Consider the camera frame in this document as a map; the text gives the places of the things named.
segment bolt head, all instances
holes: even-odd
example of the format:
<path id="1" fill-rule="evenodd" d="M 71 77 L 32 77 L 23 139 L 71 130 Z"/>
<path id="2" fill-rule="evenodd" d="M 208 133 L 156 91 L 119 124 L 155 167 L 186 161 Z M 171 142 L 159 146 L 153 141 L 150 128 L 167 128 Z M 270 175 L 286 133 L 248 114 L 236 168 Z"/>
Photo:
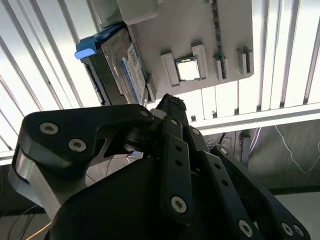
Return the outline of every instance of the bolt head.
<path id="1" fill-rule="evenodd" d="M 293 225 L 294 229 L 297 231 L 298 234 L 300 234 L 302 237 L 305 236 L 304 232 L 298 227 L 297 225 Z"/>
<path id="2" fill-rule="evenodd" d="M 71 139 L 68 143 L 68 146 L 72 151 L 75 151 L 78 153 L 83 152 L 87 148 L 87 145 L 85 144 L 84 141 L 82 141 L 80 139 L 76 139 L 76 138 Z"/>
<path id="3" fill-rule="evenodd" d="M 197 129 L 195 129 L 195 128 L 192 128 L 192 132 L 193 132 L 195 135 L 200 135 L 200 132 L 199 132 Z"/>
<path id="4" fill-rule="evenodd" d="M 143 115 L 143 116 L 145 116 L 145 117 L 148 117 L 149 115 L 148 115 L 148 113 L 146 113 L 145 111 L 140 111 L 140 113 L 141 113 L 141 115 Z"/>
<path id="5" fill-rule="evenodd" d="M 170 121 L 171 121 L 173 124 L 178 125 L 178 122 L 177 122 L 176 120 L 174 120 L 174 119 L 171 118 Z"/>
<path id="6" fill-rule="evenodd" d="M 44 122 L 40 124 L 39 128 L 41 132 L 49 135 L 56 134 L 59 131 L 58 126 L 52 122 Z"/>
<path id="7" fill-rule="evenodd" d="M 252 228 L 250 227 L 250 225 L 244 221 L 244 220 L 240 220 L 239 221 L 239 228 L 240 230 L 248 237 L 251 238 L 254 235 L 254 232 L 252 231 Z"/>
<path id="8" fill-rule="evenodd" d="M 293 236 L 294 232 L 292 231 L 292 229 L 286 224 L 286 223 L 282 223 L 282 228 L 285 231 L 286 234 L 288 234 L 289 236 Z"/>
<path id="9" fill-rule="evenodd" d="M 187 205 L 185 201 L 179 196 L 174 196 L 171 198 L 171 205 L 173 209 L 180 214 L 183 214 L 187 211 Z"/>
<path id="10" fill-rule="evenodd" d="M 220 151 L 221 151 L 224 155 L 228 155 L 227 150 L 225 150 L 224 148 L 220 147 Z"/>

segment wire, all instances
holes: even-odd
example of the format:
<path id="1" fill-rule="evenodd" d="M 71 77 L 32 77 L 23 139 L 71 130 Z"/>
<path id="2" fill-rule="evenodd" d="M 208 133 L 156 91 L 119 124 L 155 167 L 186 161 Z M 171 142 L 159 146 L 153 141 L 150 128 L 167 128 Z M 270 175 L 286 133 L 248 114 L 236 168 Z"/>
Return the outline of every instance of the wire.
<path id="1" fill-rule="evenodd" d="M 21 232 L 19 233 L 19 235 L 16 237 L 16 239 L 19 239 L 20 236 L 24 233 L 24 231 L 26 230 L 26 227 L 28 225 L 28 222 L 30 220 L 30 215 L 27 216 L 26 222 L 24 224 L 24 227 L 22 228 Z"/>
<path id="2" fill-rule="evenodd" d="M 41 233 L 43 230 L 45 230 L 52 222 L 49 222 L 47 225 L 45 225 L 43 228 L 41 228 L 39 231 L 37 231 L 36 233 L 32 234 L 31 236 L 29 236 L 26 240 L 30 240 L 32 239 L 34 236 L 38 235 L 39 233 Z"/>
<path id="3" fill-rule="evenodd" d="M 92 177 L 89 176 L 88 173 L 86 173 L 86 175 L 88 176 L 88 178 L 90 178 L 92 181 L 94 181 L 95 183 L 97 182 L 96 180 L 94 180 Z"/>
<path id="4" fill-rule="evenodd" d="M 314 168 L 314 166 L 316 165 L 316 163 L 318 162 L 318 160 L 319 160 L 319 158 L 320 158 L 320 141 L 318 142 L 319 156 L 316 158 L 316 160 L 314 161 L 314 163 L 312 164 L 312 166 L 311 166 L 307 171 L 305 171 L 305 170 L 303 170 L 303 169 L 300 167 L 300 165 L 297 163 L 297 161 L 294 160 L 292 151 L 290 150 L 290 148 L 289 148 L 288 145 L 286 144 L 285 138 L 284 138 L 284 136 L 282 135 L 282 133 L 280 132 L 278 126 L 275 125 L 274 127 L 275 127 L 275 129 L 277 130 L 277 132 L 279 133 L 279 135 L 281 136 L 285 148 L 289 151 L 290 156 L 291 156 L 291 160 L 295 163 L 295 165 L 300 169 L 300 171 L 301 171 L 302 173 L 307 174 L 308 172 L 310 172 L 310 171 Z"/>
<path id="5" fill-rule="evenodd" d="M 26 232 L 27 232 L 27 230 L 28 230 L 28 228 L 29 228 L 29 226 L 30 226 L 31 221 L 33 220 L 33 218 L 34 218 L 35 216 L 36 216 L 36 215 L 33 214 L 30 218 L 28 218 L 28 220 L 27 220 L 27 222 L 26 222 L 23 230 L 22 230 L 21 233 L 20 233 L 20 234 L 21 234 L 21 237 L 20 237 L 21 240 L 24 238 L 24 236 L 25 236 L 25 234 L 26 234 Z"/>
<path id="6" fill-rule="evenodd" d="M 233 155 L 235 155 L 235 151 L 236 151 L 236 138 L 237 138 L 237 132 L 234 131 Z"/>
<path id="7" fill-rule="evenodd" d="M 34 205 L 34 206 L 30 207 L 29 209 L 25 210 L 21 215 L 19 215 L 19 216 L 16 218 L 16 220 L 14 220 L 12 226 L 11 226 L 10 229 L 9 229 L 8 236 L 7 236 L 7 240 L 10 240 L 11 231 L 12 231 L 12 229 L 14 228 L 16 222 L 20 219 L 20 217 L 21 217 L 22 215 L 26 214 L 27 212 L 29 212 L 30 210 L 34 209 L 34 208 L 37 207 L 37 206 L 38 206 L 38 205 Z"/>
<path id="8" fill-rule="evenodd" d="M 260 131 L 261 131 L 261 127 L 259 127 L 259 130 L 257 132 L 256 138 L 255 138 L 255 141 L 254 141 L 254 144 L 252 145 L 252 148 L 250 149 L 249 154 L 253 151 L 253 149 L 255 148 L 255 146 L 257 144 L 257 141 L 258 141 L 258 138 L 259 138 L 259 135 L 260 135 Z"/>
<path id="9" fill-rule="evenodd" d="M 220 137 L 220 140 L 219 140 L 219 145 L 221 145 L 222 144 L 222 141 L 224 140 L 224 138 L 225 138 L 225 135 L 226 135 L 226 133 L 224 132 L 224 133 L 222 133 L 222 136 Z"/>
<path id="10" fill-rule="evenodd" d="M 252 138 L 252 142 L 250 143 L 250 150 L 251 150 L 251 148 L 252 148 L 252 145 L 254 144 L 254 141 L 255 141 L 255 138 L 256 138 L 256 135 L 257 135 L 257 130 L 258 130 L 258 128 L 256 128 L 255 131 L 254 131 L 254 135 L 253 135 L 253 138 Z"/>

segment sticker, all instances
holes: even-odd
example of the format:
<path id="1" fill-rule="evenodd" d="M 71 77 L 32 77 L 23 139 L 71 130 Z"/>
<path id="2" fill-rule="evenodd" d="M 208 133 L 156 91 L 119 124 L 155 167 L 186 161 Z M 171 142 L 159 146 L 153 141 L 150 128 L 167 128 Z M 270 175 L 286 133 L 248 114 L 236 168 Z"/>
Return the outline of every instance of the sticker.
<path id="1" fill-rule="evenodd" d="M 130 86 L 135 103 L 142 104 L 146 81 L 142 70 L 140 58 L 137 55 L 133 44 L 127 50 L 128 60 L 125 57 L 121 60 L 121 66 Z"/>

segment white panel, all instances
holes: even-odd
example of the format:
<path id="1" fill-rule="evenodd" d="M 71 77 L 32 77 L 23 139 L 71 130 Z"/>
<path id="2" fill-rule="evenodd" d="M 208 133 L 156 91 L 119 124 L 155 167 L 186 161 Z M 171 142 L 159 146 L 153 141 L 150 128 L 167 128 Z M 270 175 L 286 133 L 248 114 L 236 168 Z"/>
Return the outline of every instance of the white panel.
<path id="1" fill-rule="evenodd" d="M 33 6 L 38 4 L 47 26 L 55 40 L 59 53 L 65 66 L 74 82 L 75 88 L 85 107 L 99 106 L 98 97 L 94 91 L 92 83 L 84 65 L 75 58 L 76 51 L 74 38 L 68 28 L 67 22 L 61 8 L 56 0 L 34 1 Z"/>
<path id="2" fill-rule="evenodd" d="M 273 69 L 275 60 L 275 47 L 277 41 L 279 4 L 280 0 L 269 1 L 261 101 L 261 110 L 263 111 L 270 109 Z"/>
<path id="3" fill-rule="evenodd" d="M 0 4 L 0 22 L 0 35 L 36 94 L 40 104 L 45 110 L 57 110 L 58 105 L 56 101 L 2 3 Z"/>
<path id="4" fill-rule="evenodd" d="M 21 82 L 15 69 L 12 67 L 4 52 L 0 48 L 0 78 L 17 100 L 24 115 L 39 111 L 36 103 Z"/>
<path id="5" fill-rule="evenodd" d="M 0 111 L 5 115 L 15 132 L 19 133 L 24 116 L 17 108 L 2 84 L 0 84 Z"/>
<path id="6" fill-rule="evenodd" d="M 71 106 L 73 108 L 78 108 L 80 106 L 80 103 L 77 101 L 77 98 L 75 94 L 78 94 L 77 92 L 74 93 L 72 90 L 71 85 L 73 86 L 73 81 L 69 75 L 69 72 L 60 56 L 60 53 L 58 51 L 58 48 L 56 46 L 56 43 L 54 42 L 50 31 L 46 31 L 41 26 L 41 21 L 38 19 L 35 11 L 33 10 L 31 3 L 29 1 L 23 1 L 23 0 L 12 0 L 17 1 L 21 11 L 24 14 L 24 17 L 27 19 L 28 24 L 30 28 L 33 31 L 34 37 L 36 38 L 38 42 L 38 46 L 35 50 L 37 53 L 40 53 L 41 55 L 44 55 L 47 62 L 50 66 L 50 70 L 48 70 L 48 73 L 53 72 L 55 78 L 58 80 L 59 84 L 61 84 L 61 87 L 64 91 L 64 93 L 67 96 L 67 99 Z"/>
<path id="7" fill-rule="evenodd" d="M 285 107 L 302 105 L 320 16 L 320 1 L 302 0 L 296 24 Z"/>
<path id="8" fill-rule="evenodd" d="M 262 0 L 252 1 L 254 74 L 239 80 L 239 114 L 253 113 L 257 110 L 257 104 L 260 104 L 261 58 L 262 52 L 265 51 L 262 32 L 266 28 L 262 19 L 263 3 Z"/>
<path id="9" fill-rule="evenodd" d="M 257 111 L 258 84 L 257 74 L 239 80 L 239 114 L 248 114 Z"/>
<path id="10" fill-rule="evenodd" d="M 175 97 L 180 98 L 184 101 L 186 106 L 186 116 L 190 125 L 193 124 L 193 122 L 191 121 L 191 116 L 195 116 L 196 121 L 203 121 L 205 119 L 201 90 L 178 94 Z"/>
<path id="11" fill-rule="evenodd" d="M 58 79 L 57 73 L 52 68 L 49 58 L 42 46 L 42 43 L 40 42 L 38 34 L 32 26 L 32 23 L 30 22 L 27 13 L 23 9 L 23 6 L 20 4 L 20 0 L 10 0 L 10 5 L 19 23 L 21 24 L 21 27 L 23 28 L 23 31 L 26 37 L 28 38 L 28 41 L 32 45 L 32 48 L 35 53 L 34 57 L 38 58 L 40 65 L 43 68 L 43 71 L 45 72 L 42 73 L 42 75 L 45 75 L 47 80 L 50 82 L 50 85 L 52 85 L 54 92 L 57 94 L 57 97 L 62 104 L 62 107 L 64 109 L 71 108 L 72 106 L 60 83 L 60 80 Z"/>
<path id="12" fill-rule="evenodd" d="M 320 103 L 218 117 L 195 122 L 193 126 L 198 128 L 202 134 L 211 135 L 316 119 L 320 119 Z"/>
<path id="13" fill-rule="evenodd" d="M 1 113 L 0 113 L 0 126 L 1 126 L 0 136 L 6 142 L 6 144 L 9 147 L 11 147 L 11 149 L 15 149 L 18 136 Z"/>
<path id="14" fill-rule="evenodd" d="M 212 119 L 213 114 L 217 113 L 216 87 L 210 86 L 202 89 L 201 91 L 202 91 L 204 119 L 205 120 Z"/>
<path id="15" fill-rule="evenodd" d="M 320 51 L 318 53 L 308 104 L 320 103 Z"/>
<path id="16" fill-rule="evenodd" d="M 6 152 L 9 149 L 7 148 L 6 144 L 0 139 L 0 153 Z"/>
<path id="17" fill-rule="evenodd" d="M 215 86 L 217 117 L 235 115 L 235 106 L 238 104 L 238 84 L 232 81 Z"/>
<path id="18" fill-rule="evenodd" d="M 64 0 L 79 39 L 97 32 L 86 0 Z"/>
<path id="19" fill-rule="evenodd" d="M 296 21 L 292 16 L 292 8 L 295 6 L 292 0 L 282 0 L 280 9 L 280 21 L 278 26 L 278 39 L 275 48 L 274 70 L 272 81 L 272 94 L 271 94 L 271 109 L 278 109 L 280 107 L 282 90 L 284 84 L 285 71 L 287 67 L 287 48 L 292 22 Z"/>

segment white cable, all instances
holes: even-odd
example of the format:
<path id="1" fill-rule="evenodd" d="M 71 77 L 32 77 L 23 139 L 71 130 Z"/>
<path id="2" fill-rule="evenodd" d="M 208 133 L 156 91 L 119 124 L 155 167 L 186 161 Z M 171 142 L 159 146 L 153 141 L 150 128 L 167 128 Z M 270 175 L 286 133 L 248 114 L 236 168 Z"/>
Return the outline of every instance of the white cable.
<path id="1" fill-rule="evenodd" d="M 253 149 L 255 148 L 255 146 L 257 144 L 257 141 L 258 141 L 258 138 L 259 138 L 259 135 L 260 135 L 260 131 L 261 131 L 261 127 L 259 127 L 258 133 L 257 133 L 255 141 L 254 141 L 254 144 L 252 145 L 252 148 L 250 149 L 249 154 L 253 151 Z"/>
<path id="2" fill-rule="evenodd" d="M 289 151 L 290 156 L 291 156 L 291 160 L 295 163 L 295 165 L 296 165 L 296 166 L 300 169 L 300 171 L 303 172 L 304 174 L 307 174 L 308 172 L 310 172 L 310 171 L 314 168 L 314 166 L 316 165 L 316 163 L 318 162 L 318 160 L 319 160 L 319 158 L 320 158 L 320 141 L 318 142 L 319 156 L 316 158 L 316 160 L 314 161 L 314 163 L 312 164 L 312 166 L 311 166 L 307 171 L 304 171 L 304 170 L 300 167 L 300 165 L 296 162 L 296 160 L 294 160 L 294 157 L 293 157 L 293 155 L 292 155 L 292 151 L 290 150 L 290 148 L 289 148 L 288 145 L 286 144 L 285 138 L 284 138 L 284 136 L 282 135 L 282 133 L 280 132 L 278 126 L 275 125 L 274 127 L 275 127 L 275 129 L 277 130 L 277 132 L 279 133 L 279 135 L 281 136 L 285 148 Z"/>
<path id="3" fill-rule="evenodd" d="M 257 130 L 258 130 L 258 127 L 255 129 L 254 131 L 254 135 L 253 135 L 253 138 L 252 138 L 252 142 L 250 143 L 250 150 L 252 148 L 252 145 L 254 144 L 254 141 L 255 141 L 255 138 L 256 138 L 256 134 L 257 134 Z"/>

